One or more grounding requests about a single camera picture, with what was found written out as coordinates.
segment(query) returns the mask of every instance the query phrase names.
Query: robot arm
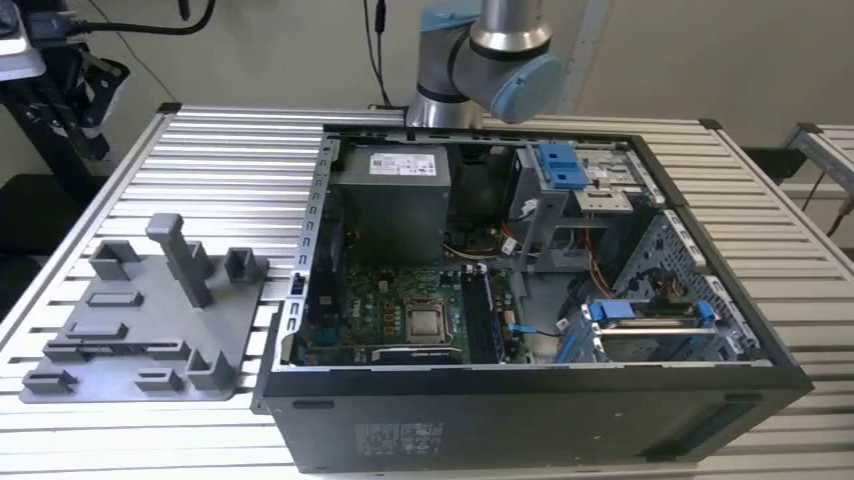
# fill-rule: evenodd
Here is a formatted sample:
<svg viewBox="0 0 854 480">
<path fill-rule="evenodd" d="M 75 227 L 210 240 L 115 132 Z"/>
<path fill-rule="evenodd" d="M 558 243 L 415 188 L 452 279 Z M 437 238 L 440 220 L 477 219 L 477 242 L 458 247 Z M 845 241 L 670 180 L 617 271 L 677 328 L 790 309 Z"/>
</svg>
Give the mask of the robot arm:
<svg viewBox="0 0 854 480">
<path fill-rule="evenodd" d="M 407 124 L 477 125 L 477 103 L 501 120 L 530 119 L 565 75 L 549 53 L 542 0 L 446 2 L 422 12 L 418 93 Z"/>
</svg>

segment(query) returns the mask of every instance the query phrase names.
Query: blue plastic clip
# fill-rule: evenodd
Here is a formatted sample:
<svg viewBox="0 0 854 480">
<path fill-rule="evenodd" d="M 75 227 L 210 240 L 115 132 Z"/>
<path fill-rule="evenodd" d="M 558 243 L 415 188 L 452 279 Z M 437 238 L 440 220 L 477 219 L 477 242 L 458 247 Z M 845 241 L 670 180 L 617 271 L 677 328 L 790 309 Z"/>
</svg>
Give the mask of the blue plastic clip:
<svg viewBox="0 0 854 480">
<path fill-rule="evenodd" d="M 566 144 L 540 145 L 540 164 L 549 176 L 552 188 L 584 190 L 590 184 L 585 169 L 578 163 L 576 149 Z"/>
</svg>

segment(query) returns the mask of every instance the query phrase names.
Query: metal rail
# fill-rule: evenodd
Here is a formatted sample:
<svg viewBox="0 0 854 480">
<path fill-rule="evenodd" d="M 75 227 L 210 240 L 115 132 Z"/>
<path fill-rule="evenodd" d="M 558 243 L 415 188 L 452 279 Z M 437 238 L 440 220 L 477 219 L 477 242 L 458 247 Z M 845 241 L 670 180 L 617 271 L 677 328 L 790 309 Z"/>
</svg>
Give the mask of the metal rail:
<svg viewBox="0 0 854 480">
<path fill-rule="evenodd" d="M 0 324 L 0 345 L 9 337 L 0 351 L 0 473 L 65 480 L 301 477 L 271 417 L 250 412 L 249 389 L 285 298 L 322 125 L 335 122 L 397 124 L 402 118 L 389 112 L 185 107 L 155 119 Z M 486 125 L 508 128 L 492 119 Z M 698 465 L 419 472 L 394 478 L 852 478 L 852 263 L 726 134 L 698 122 L 548 117 L 518 128 L 644 135 L 817 389 Z M 86 256 L 103 239 L 118 238 L 143 254 L 157 252 L 145 234 L 155 212 L 185 216 L 186 236 L 205 239 L 210 254 L 249 246 L 273 257 L 241 376 L 247 393 L 227 402 L 22 404 L 22 377 L 94 275 Z"/>
<path fill-rule="evenodd" d="M 801 124 L 789 147 L 801 150 L 854 195 L 854 126 Z"/>
</svg>

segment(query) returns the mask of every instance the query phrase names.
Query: white wall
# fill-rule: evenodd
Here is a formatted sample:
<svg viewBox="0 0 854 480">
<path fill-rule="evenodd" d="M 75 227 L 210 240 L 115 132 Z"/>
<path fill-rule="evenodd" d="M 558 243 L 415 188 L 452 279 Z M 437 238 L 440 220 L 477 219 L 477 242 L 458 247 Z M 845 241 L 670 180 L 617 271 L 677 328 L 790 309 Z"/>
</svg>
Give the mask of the white wall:
<svg viewBox="0 0 854 480">
<path fill-rule="evenodd" d="M 114 21 L 181 24 L 175 0 L 97 1 Z M 205 2 L 193 2 L 197 16 Z M 415 86 L 418 18 L 427 3 L 390 0 L 386 81 L 399 104 Z M 101 21 L 87 0 L 70 4 Z M 564 57 L 585 5 L 548 0 L 553 51 Z M 576 113 L 713 117 L 737 140 L 756 145 L 780 144 L 798 121 L 852 124 L 852 18 L 850 0 L 613 0 Z M 221 0 L 199 34 L 127 39 L 185 103 L 361 108 L 379 101 L 359 0 Z M 169 97 L 114 33 L 94 34 L 90 46 L 133 69 L 106 127 L 121 159 Z M 557 111 L 569 113 L 561 105 Z M 17 173 L 47 171 L 5 110 L 0 145 L 0 183 Z M 854 232 L 841 238 L 854 244 Z"/>
<path fill-rule="evenodd" d="M 852 124 L 852 19 L 850 0 L 614 0 L 578 113 L 712 117 L 742 145 Z"/>
<path fill-rule="evenodd" d="M 194 0 L 197 17 L 207 0 Z M 97 0 L 114 21 L 179 25 L 175 0 Z M 430 0 L 389 2 L 383 40 L 385 76 L 395 104 L 415 91 L 418 23 Z M 373 12 L 374 1 L 369 2 Z M 83 18 L 103 21 L 89 1 L 70 2 Z M 553 51 L 569 57 L 581 25 L 585 0 L 548 0 L 557 27 Z M 379 103 L 369 63 L 359 0 L 221 0 L 210 26 L 190 37 L 126 34 L 139 57 L 178 100 L 189 104 L 289 108 L 365 108 Z M 95 33 L 97 55 L 133 70 L 106 133 L 119 159 L 169 97 L 129 54 L 115 33 Z M 33 146 L 6 111 L 0 112 L 0 144 L 15 165 L 3 174 L 43 171 Z"/>
</svg>

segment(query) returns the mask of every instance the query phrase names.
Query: motherboard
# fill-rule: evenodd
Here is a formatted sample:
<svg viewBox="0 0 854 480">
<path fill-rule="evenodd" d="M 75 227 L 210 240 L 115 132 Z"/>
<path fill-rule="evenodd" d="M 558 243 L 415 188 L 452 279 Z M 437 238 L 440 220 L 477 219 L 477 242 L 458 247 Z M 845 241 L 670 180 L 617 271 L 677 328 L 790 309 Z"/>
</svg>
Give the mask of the motherboard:
<svg viewBox="0 0 854 480">
<path fill-rule="evenodd" d="M 354 265 L 341 295 L 318 298 L 309 365 L 504 363 L 521 358 L 506 271 Z"/>
</svg>

